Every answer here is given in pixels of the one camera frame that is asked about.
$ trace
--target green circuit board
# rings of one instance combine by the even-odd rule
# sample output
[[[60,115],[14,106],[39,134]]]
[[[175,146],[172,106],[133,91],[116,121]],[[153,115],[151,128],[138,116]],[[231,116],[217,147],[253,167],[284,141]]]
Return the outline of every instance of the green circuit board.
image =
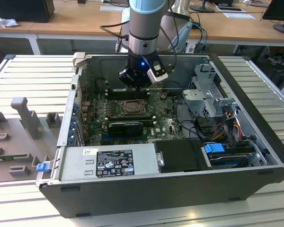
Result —
[[[183,139],[174,108],[177,99],[162,97],[162,92],[152,91],[147,99],[108,100],[99,94],[89,101],[84,117],[88,130],[89,146],[152,143],[155,140]],[[113,138],[108,127],[114,122],[141,122],[143,134],[137,137]]]

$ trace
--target crumpled paper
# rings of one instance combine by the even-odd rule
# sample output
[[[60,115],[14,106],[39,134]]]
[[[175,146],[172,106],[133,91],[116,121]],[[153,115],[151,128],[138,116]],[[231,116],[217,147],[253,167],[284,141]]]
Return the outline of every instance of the crumpled paper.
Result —
[[[3,18],[0,18],[0,27],[2,27],[2,28],[11,27],[11,26],[17,26],[17,25],[19,25],[19,24],[14,19],[3,19]]]

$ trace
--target wooden desk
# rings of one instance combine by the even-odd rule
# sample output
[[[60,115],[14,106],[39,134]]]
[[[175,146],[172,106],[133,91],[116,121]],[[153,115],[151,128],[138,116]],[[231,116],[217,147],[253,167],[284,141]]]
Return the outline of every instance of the wooden desk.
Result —
[[[192,3],[200,5],[200,1],[192,0]],[[244,4],[235,4],[244,9],[256,19],[227,18],[223,13],[199,13],[202,28],[208,33],[208,42],[224,40],[225,44],[237,44],[239,42],[268,42],[284,43],[284,34],[273,28],[273,22],[262,20],[266,8],[250,7]],[[218,11],[213,3],[206,3],[206,6]],[[198,21],[195,13],[191,14],[194,21]],[[189,38],[200,38],[200,32],[192,31]]]
[[[201,1],[192,0],[192,4]],[[116,40],[99,28],[100,25],[111,25],[121,22],[121,12],[100,11],[101,3],[76,1],[63,2],[54,0],[55,12],[49,23],[20,22],[20,26],[0,28],[0,37],[27,38],[34,54],[41,54],[37,39],[85,39],[85,40]],[[215,9],[212,3],[207,6]],[[250,7],[238,4],[251,13],[256,19],[227,18],[223,13],[199,13],[202,27],[208,33],[208,44],[241,44],[284,46],[284,34],[273,28],[273,22],[260,20],[261,12],[266,8]],[[110,28],[118,33],[119,27]],[[192,30],[188,42],[191,45],[200,39],[199,30]]]
[[[101,3],[76,1],[54,1],[55,12],[49,23],[34,23],[30,33],[72,34],[72,35],[109,35],[100,29],[101,25],[121,22],[122,12],[100,11]],[[119,32],[120,27],[110,28]]]
[[[15,27],[0,27],[0,32],[7,33],[29,33],[29,29],[33,25],[33,22],[20,22],[18,26]]]

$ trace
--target black computer tower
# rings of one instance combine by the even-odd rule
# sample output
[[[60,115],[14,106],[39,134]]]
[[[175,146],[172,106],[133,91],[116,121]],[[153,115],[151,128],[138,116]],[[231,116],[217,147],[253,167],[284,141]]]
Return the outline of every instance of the black computer tower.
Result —
[[[47,23],[55,8],[53,0],[0,0],[0,17]]]

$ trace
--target power supply label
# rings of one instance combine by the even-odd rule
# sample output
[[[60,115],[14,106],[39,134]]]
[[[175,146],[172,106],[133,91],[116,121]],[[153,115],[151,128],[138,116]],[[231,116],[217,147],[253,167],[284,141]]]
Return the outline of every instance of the power supply label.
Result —
[[[97,152],[97,177],[129,175],[134,175],[132,150]]]

